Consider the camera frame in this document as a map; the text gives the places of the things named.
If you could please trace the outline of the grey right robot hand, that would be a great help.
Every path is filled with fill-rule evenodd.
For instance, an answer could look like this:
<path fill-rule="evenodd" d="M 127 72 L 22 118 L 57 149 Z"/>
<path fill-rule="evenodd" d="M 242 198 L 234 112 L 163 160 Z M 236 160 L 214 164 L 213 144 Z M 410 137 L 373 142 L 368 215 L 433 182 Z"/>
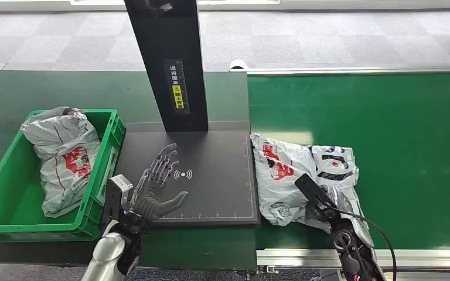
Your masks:
<path fill-rule="evenodd" d="M 328 188 L 328 196 L 334 202 L 335 207 L 341 210 L 343 218 L 351 221 L 352 227 L 357 237 L 369 248 L 374 247 L 373 240 L 370 235 L 368 223 L 361 219 L 362 214 L 359 198 L 353 187 L 337 186 Z"/>

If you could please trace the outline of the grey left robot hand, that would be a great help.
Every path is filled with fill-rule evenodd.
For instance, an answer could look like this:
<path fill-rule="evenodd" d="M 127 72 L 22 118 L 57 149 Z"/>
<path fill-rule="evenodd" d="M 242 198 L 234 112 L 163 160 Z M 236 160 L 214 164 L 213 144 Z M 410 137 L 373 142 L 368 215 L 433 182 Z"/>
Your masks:
<path fill-rule="evenodd" d="M 166 200 L 163 192 L 166 180 L 179 164 L 174 157 L 177 155 L 177 144 L 165 146 L 147 167 L 135 186 L 129 212 L 147 221 L 155 221 L 181 207 L 189 193 L 179 192 L 174 198 Z"/>

